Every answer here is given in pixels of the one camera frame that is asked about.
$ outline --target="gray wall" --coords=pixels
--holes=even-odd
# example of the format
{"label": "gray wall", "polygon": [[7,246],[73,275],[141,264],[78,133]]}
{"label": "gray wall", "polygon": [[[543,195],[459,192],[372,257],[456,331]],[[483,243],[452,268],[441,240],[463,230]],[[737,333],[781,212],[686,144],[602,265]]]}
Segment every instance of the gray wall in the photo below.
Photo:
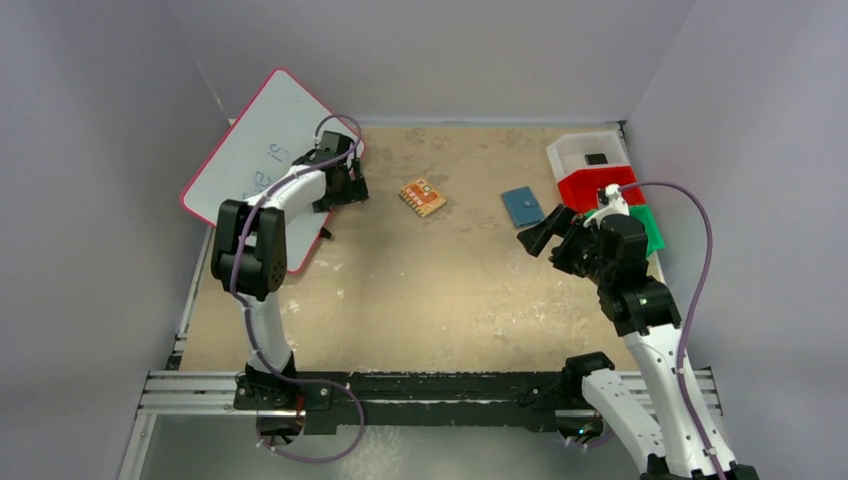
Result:
{"label": "gray wall", "polygon": [[236,116],[272,68],[366,121],[629,116],[693,0],[169,0]]}
{"label": "gray wall", "polygon": [[[761,478],[844,478],[848,432],[848,3],[698,2],[630,119],[641,179],[694,190],[715,257],[692,341]],[[647,191],[688,299],[704,235]]]}
{"label": "gray wall", "polygon": [[164,0],[2,2],[0,478],[117,474],[203,233],[178,194],[224,128]]}

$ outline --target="purple cable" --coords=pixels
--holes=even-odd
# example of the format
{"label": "purple cable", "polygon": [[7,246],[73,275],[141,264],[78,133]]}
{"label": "purple cable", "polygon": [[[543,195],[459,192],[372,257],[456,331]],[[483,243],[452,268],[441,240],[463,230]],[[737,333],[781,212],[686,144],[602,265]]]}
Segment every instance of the purple cable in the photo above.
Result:
{"label": "purple cable", "polygon": [[[315,138],[316,139],[318,138],[318,133],[320,132],[321,127],[324,126],[324,124],[328,120],[333,119],[333,118],[340,118],[340,119],[349,120],[356,127],[357,138],[354,141],[353,145],[348,149],[348,151],[344,152],[343,154],[341,154],[341,155],[339,155],[335,158],[331,158],[330,160],[327,160],[325,162],[321,162],[317,165],[314,165],[312,167],[305,168],[305,169],[301,170],[298,173],[298,176],[305,175],[305,174],[311,173],[311,172],[315,172],[315,171],[321,170],[323,168],[330,167],[333,164],[335,164],[336,162],[346,160],[348,155],[350,155],[351,153],[354,153],[356,151],[356,148],[362,142],[362,140],[361,140],[362,139],[362,127],[360,127],[359,122],[357,122],[353,117],[351,117],[349,115],[344,115],[344,114],[328,115],[323,120],[321,120],[321,122],[318,124],[318,127],[315,129]],[[272,375],[274,375],[275,377],[279,378],[280,380],[282,380],[284,382],[291,383],[291,384],[294,384],[294,385],[321,384],[321,385],[328,385],[330,387],[337,388],[337,389],[341,390],[342,392],[344,392],[348,397],[350,397],[350,399],[353,401],[354,405],[356,405],[356,410],[357,410],[357,412],[359,412],[359,431],[356,434],[356,438],[354,438],[353,442],[346,449],[344,449],[343,451],[341,451],[341,452],[339,452],[335,455],[331,455],[329,457],[323,457],[323,458],[305,457],[305,456],[302,456],[302,455],[297,455],[297,454],[294,454],[294,453],[286,452],[284,450],[280,450],[276,446],[269,445],[269,444],[265,443],[264,441],[261,441],[262,440],[261,432],[260,432],[259,427],[257,425],[257,429],[256,429],[257,436],[260,437],[260,441],[261,441],[262,446],[265,447],[266,449],[268,449],[269,451],[276,453],[278,455],[281,455],[283,457],[290,458],[292,460],[296,460],[298,462],[303,462],[303,463],[313,463],[313,464],[330,463],[330,462],[336,461],[336,460],[346,456],[350,452],[352,452],[353,449],[356,448],[356,446],[362,440],[362,436],[365,434],[365,411],[362,409],[362,403],[359,401],[358,398],[356,398],[356,395],[354,395],[353,392],[348,390],[344,385],[342,385],[340,383],[336,383],[336,382],[333,382],[331,380],[320,380],[320,379],[309,379],[309,380],[307,380],[307,379],[290,378],[290,377],[287,377],[287,376],[283,375],[282,373],[278,372],[277,369],[274,368],[273,365],[271,365],[271,362],[268,361],[268,358],[265,357],[265,354],[263,354],[262,351],[259,349],[259,344],[256,341],[256,334],[253,331],[253,318],[250,315],[250,308],[249,308],[250,304],[248,303],[246,298],[244,298],[243,296],[241,296],[238,293],[238,291],[233,290],[233,286],[236,285],[236,280],[238,279],[239,264],[241,263],[241,256],[244,253],[245,242],[247,241],[247,237],[250,234],[250,225],[253,223],[253,219],[256,217],[256,214],[259,212],[259,209],[262,208],[262,205],[265,204],[265,202],[266,202],[266,200],[268,199],[269,196],[276,193],[277,190],[279,190],[280,188],[282,188],[284,185],[288,184],[289,182],[291,182],[295,178],[296,177],[294,175],[289,175],[289,176],[284,177],[281,180],[277,181],[276,183],[274,183],[267,190],[267,193],[264,196],[259,198],[259,200],[256,202],[256,205],[253,206],[253,208],[250,210],[250,213],[247,215],[247,219],[245,220],[245,223],[244,223],[244,228],[241,231],[241,235],[239,235],[239,243],[238,243],[238,248],[236,249],[236,255],[235,255],[234,264],[233,264],[233,271],[232,271],[232,274],[230,275],[230,290],[231,290],[230,294],[233,296],[233,298],[236,299],[236,301],[239,302],[239,304],[242,307],[244,307],[244,324],[245,324],[245,327],[246,327],[246,330],[247,330],[247,339],[250,342],[250,348],[252,348],[254,351],[256,351],[256,358],[259,359],[259,361],[262,363],[262,365],[269,372],[271,372]]]}
{"label": "purple cable", "polygon": [[[701,218],[704,220],[704,229],[707,233],[707,253],[704,256],[704,268],[701,270],[701,276],[698,278],[698,285],[695,287],[695,293],[692,294],[692,302],[689,304],[689,311],[686,312],[686,321],[683,323],[683,331],[680,334],[680,343],[677,345],[677,357],[675,358],[674,363],[675,367],[677,367],[676,371],[682,372],[683,359],[685,355],[684,352],[686,350],[686,345],[689,342],[689,333],[692,331],[692,319],[695,317],[695,307],[698,305],[698,300],[701,298],[701,291],[704,289],[704,283],[707,281],[707,274],[710,272],[710,263],[712,263],[713,260],[713,227],[710,223],[710,217],[707,215],[707,210],[704,208],[701,201],[698,200],[698,198],[687,188],[676,183],[636,182],[622,186],[621,191],[624,192],[631,188],[653,185],[673,188],[689,197],[701,213]],[[692,397],[689,396],[689,389],[686,388],[686,377],[684,375],[677,375],[677,385],[680,387],[680,395],[683,396],[683,403],[686,404],[686,410],[689,412],[689,416],[692,417],[692,423],[695,424],[695,428],[698,430],[698,436],[701,437],[704,447],[708,451],[711,450],[713,448],[712,442],[710,442],[710,437],[707,434],[707,430],[704,428],[704,424],[701,423],[701,419],[698,417],[698,412],[695,411],[695,405],[692,404]],[[718,475],[719,480],[727,480],[727,477],[724,475],[724,470],[721,468],[721,464],[715,454],[710,454],[710,462],[712,462],[713,468],[715,468],[716,475]]]}

